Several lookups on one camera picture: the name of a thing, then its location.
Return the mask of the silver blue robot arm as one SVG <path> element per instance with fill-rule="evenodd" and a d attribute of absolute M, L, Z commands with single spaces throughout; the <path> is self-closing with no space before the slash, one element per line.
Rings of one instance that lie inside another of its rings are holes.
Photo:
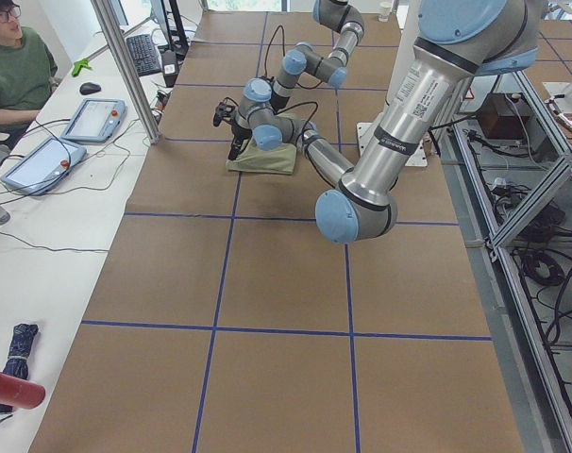
<path fill-rule="evenodd" d="M 364 37 L 364 19 L 348 1 L 316 1 L 312 15 L 316 23 L 335 33 L 337 40 L 329 53 L 318 53 L 310 42 L 298 42 L 285 54 L 272 83 L 270 103 L 274 111 L 286 108 L 303 74 L 339 89 L 347 78 L 352 54 Z"/>
<path fill-rule="evenodd" d="M 311 121 L 280 115 L 302 74 L 337 88 L 364 35 L 359 11 L 346 1 L 319 1 L 317 23 L 335 31 L 332 52 L 321 57 L 300 43 L 283 58 L 273 80 L 253 78 L 241 102 L 216 107 L 215 124 L 228 123 L 232 158 L 246 141 L 263 151 L 290 143 L 328 183 L 315 205 L 321 233 L 334 243 L 377 238 L 395 223 L 390 191 L 406 162 L 435 122 L 456 85 L 473 76 L 502 75 L 530 67 L 537 55 L 541 1 L 424 1 L 413 60 L 395 97 L 379 115 L 360 159 L 350 162 L 316 130 Z"/>

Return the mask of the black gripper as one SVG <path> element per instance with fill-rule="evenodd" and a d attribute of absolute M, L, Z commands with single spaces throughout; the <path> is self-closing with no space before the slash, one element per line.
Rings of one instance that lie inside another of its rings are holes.
<path fill-rule="evenodd" d="M 230 126 L 233 138 L 227 158 L 229 160 L 237 159 L 252 138 L 252 130 L 244 124 L 244 119 L 239 113 L 238 103 L 230 97 L 221 100 L 214 110 L 212 123 L 215 127 L 222 123 Z"/>

